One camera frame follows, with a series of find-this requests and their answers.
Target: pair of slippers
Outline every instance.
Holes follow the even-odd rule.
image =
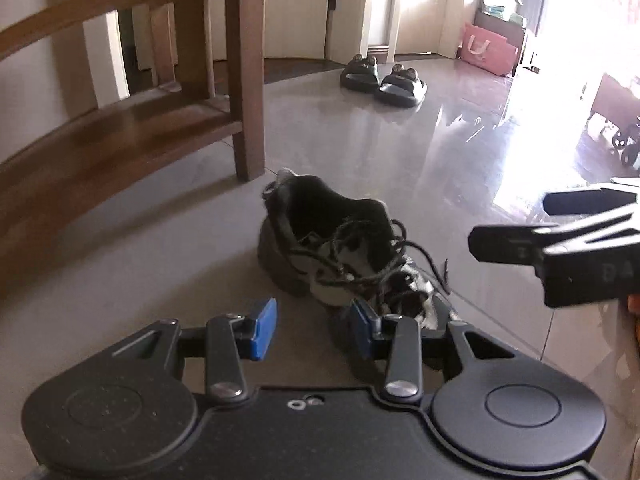
[[[395,64],[391,74],[380,82],[376,58],[362,57],[360,54],[353,56],[342,70],[340,86],[356,92],[372,93],[380,101],[402,108],[419,105],[427,95],[427,85],[418,78],[415,68]]]

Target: pink bag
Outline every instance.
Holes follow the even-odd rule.
[[[462,60],[495,75],[505,75],[513,70],[518,48],[507,43],[507,38],[486,30],[467,25],[462,39]]]

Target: white bag handle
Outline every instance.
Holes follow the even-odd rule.
[[[472,54],[484,54],[484,52],[489,48],[489,44],[491,43],[491,41],[486,40],[484,42],[484,45],[481,46],[478,50],[473,50],[472,47],[474,46],[474,41],[476,40],[476,36],[473,35],[471,36],[471,38],[469,38],[469,44],[466,46],[466,49],[472,53]]]

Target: wooden bench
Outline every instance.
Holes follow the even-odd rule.
[[[159,85],[76,118],[0,164],[0,272],[108,197],[217,140],[233,136],[241,180],[264,173],[264,0],[225,0],[228,100],[209,95],[206,0],[68,0],[0,32],[0,62],[62,28],[142,3]]]

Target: tiled floor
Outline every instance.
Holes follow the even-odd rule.
[[[268,168],[315,173],[347,195],[385,200],[413,240],[436,261],[449,259],[463,317],[602,396],[609,425],[594,463],[622,480],[640,422],[628,316],[613,303],[553,314],[532,270],[477,263],[466,235],[483,222],[546,221],[546,190],[627,175],[603,139],[583,133],[588,111],[567,103],[558,82],[522,71],[512,85],[450,60],[411,65],[430,86],[417,110],[343,91],[339,71],[267,85]],[[356,381],[331,344],[324,309],[279,293],[258,268],[259,196],[273,173],[239,185],[232,160],[219,142],[103,203],[4,300],[0,477],[20,478],[34,464],[19,420],[29,391],[158,317],[201,324],[275,295],[278,331],[267,361],[247,368],[250,380]]]

